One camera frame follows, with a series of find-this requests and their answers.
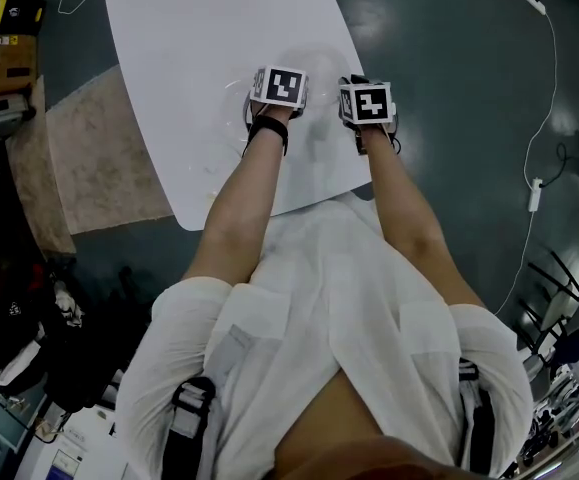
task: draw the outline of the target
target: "chair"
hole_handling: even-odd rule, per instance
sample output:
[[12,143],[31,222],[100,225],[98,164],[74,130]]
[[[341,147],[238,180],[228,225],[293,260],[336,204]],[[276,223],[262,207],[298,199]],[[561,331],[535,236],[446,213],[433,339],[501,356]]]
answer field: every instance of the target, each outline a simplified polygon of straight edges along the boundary
[[[529,268],[536,271],[538,274],[540,274],[542,277],[547,279],[549,282],[551,282],[552,284],[554,284],[558,288],[558,292],[552,298],[552,301],[553,301],[553,299],[555,299],[558,296],[559,293],[562,292],[562,293],[566,293],[567,295],[569,295],[569,297],[571,297],[576,302],[578,302],[578,307],[576,308],[575,312],[573,313],[573,316],[570,319],[568,319],[568,321],[565,325],[565,329],[566,329],[567,333],[572,334],[573,332],[575,332],[579,329],[579,284],[576,281],[576,279],[573,277],[571,272],[569,272],[569,269],[567,269],[565,264],[558,257],[558,255],[555,252],[551,251],[551,256],[556,260],[556,263],[558,263],[558,265],[560,266],[562,271],[569,278],[569,283],[567,286],[562,284],[560,281],[558,281],[553,276],[547,274],[544,270],[542,270],[540,267],[538,267],[534,263],[529,263]],[[575,287],[576,291],[578,292],[577,295],[569,288],[569,286],[572,286],[572,285],[573,285],[573,287]],[[547,320],[551,320],[552,315],[550,315],[549,313],[550,312],[549,312],[549,308],[548,308],[547,314],[545,315],[545,319],[544,319],[545,323],[547,323]]]
[[[550,329],[546,333],[541,333],[536,341],[533,341],[529,334],[520,326],[515,325],[514,330],[532,354],[523,364],[529,377],[533,400],[538,403],[549,394],[552,373],[555,375],[558,368],[564,364],[574,364],[579,361],[579,330],[572,334],[567,334],[563,328],[562,334],[558,336],[553,329]],[[556,337],[556,343],[554,344],[553,354],[548,359],[545,359],[540,354],[539,349],[544,338],[550,333]]]

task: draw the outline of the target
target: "gray floor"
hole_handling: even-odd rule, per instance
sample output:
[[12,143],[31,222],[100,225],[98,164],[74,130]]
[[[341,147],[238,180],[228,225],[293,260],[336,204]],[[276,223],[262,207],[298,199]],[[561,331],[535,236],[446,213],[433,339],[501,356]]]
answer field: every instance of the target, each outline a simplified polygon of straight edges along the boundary
[[[579,0],[543,1],[556,30],[559,90],[531,150],[529,176],[548,179],[560,167],[559,142],[579,154]],[[546,19],[524,0],[338,3],[366,72],[392,82],[409,171],[437,212],[465,278],[496,310],[529,223],[526,146],[552,91]],[[72,17],[47,16],[41,61],[50,105],[115,59],[104,0],[90,0]],[[579,162],[570,162],[543,192],[527,259],[551,269],[553,249],[579,279],[578,170]],[[78,273],[103,293],[128,264],[155,295],[182,274],[197,242],[198,233],[180,229],[173,218],[86,233],[76,237]],[[536,293],[535,281],[523,271],[516,294]],[[514,301],[500,313],[505,322],[519,313]]]
[[[39,61],[47,107],[118,64],[105,0],[87,0],[71,15],[58,14],[59,0],[46,0]],[[63,0],[71,11],[81,0]]]

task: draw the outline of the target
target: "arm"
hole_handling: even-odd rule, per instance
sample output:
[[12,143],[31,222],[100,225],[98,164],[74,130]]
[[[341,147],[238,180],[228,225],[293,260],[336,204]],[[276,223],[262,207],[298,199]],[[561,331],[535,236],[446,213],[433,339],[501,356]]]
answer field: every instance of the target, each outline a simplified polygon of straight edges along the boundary
[[[270,107],[265,115],[285,126],[293,109]],[[214,277],[230,285],[246,283],[258,265],[271,216],[282,138],[263,128],[213,203],[198,251],[183,279]]]
[[449,305],[482,301],[458,272],[440,223],[411,181],[389,139],[367,128],[362,140],[369,157],[376,208],[385,240],[407,258]]

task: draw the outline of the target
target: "floor mat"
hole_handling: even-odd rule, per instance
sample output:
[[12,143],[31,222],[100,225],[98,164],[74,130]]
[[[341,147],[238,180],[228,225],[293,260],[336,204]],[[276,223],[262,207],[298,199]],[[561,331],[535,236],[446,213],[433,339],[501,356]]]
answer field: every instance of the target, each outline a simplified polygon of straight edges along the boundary
[[54,177],[45,119],[44,80],[31,95],[36,117],[7,141],[9,167],[25,217],[43,252],[75,253]]
[[71,234],[172,214],[119,66],[49,110],[47,129]]

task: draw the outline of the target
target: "white shirt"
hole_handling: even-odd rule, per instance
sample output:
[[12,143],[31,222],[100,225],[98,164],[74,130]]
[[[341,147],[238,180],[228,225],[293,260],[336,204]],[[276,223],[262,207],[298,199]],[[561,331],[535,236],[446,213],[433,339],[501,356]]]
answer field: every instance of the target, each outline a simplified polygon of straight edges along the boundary
[[221,395],[215,478],[256,480],[342,368],[385,435],[460,461],[458,363],[475,363],[496,419],[492,474],[516,457],[533,400],[516,336],[483,308],[448,307],[383,239],[371,203],[346,194],[274,218],[249,284],[194,278],[166,290],[118,396],[118,435],[144,480],[159,480],[171,398],[232,324],[257,337]]

